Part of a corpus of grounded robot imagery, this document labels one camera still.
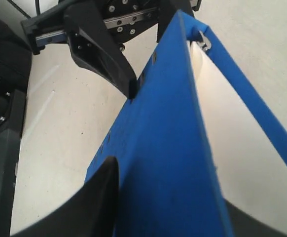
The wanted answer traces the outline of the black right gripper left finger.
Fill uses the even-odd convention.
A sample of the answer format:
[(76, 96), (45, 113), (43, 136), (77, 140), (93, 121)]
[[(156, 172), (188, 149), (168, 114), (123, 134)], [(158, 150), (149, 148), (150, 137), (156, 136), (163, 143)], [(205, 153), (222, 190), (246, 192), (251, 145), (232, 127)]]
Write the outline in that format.
[(119, 166), (107, 157), (94, 175), (58, 209), (17, 237), (110, 237), (119, 196)]

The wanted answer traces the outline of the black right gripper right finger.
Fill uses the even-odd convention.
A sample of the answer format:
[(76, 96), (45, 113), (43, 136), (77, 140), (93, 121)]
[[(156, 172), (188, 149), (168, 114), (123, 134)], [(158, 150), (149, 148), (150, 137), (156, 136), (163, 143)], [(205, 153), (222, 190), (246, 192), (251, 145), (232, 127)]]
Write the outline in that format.
[(230, 202), (253, 219), (287, 234), (287, 200), (231, 200)]

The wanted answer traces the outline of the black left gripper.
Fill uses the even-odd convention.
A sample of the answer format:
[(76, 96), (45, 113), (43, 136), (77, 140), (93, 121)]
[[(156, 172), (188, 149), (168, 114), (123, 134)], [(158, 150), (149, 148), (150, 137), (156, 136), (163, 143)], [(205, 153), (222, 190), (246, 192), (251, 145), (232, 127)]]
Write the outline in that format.
[(158, 26), (159, 43), (178, 10), (191, 16), (199, 0), (60, 0), (36, 17), (21, 22), (34, 55), (46, 45), (66, 43), (74, 62), (100, 75), (128, 99), (137, 94), (137, 77), (117, 44)]

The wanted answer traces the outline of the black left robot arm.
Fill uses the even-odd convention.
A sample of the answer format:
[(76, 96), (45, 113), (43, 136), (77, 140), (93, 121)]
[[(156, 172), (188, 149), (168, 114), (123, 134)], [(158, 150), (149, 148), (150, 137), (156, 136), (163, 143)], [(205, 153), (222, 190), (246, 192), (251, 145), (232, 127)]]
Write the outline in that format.
[(161, 39), (176, 11), (192, 14), (198, 0), (61, 0), (22, 22), (20, 39), (0, 20), (0, 237), (9, 235), (14, 168), (25, 118), (32, 56), (48, 44), (67, 44), (74, 62), (95, 72), (132, 100), (139, 92), (135, 73), (122, 55), (124, 43), (158, 25)]

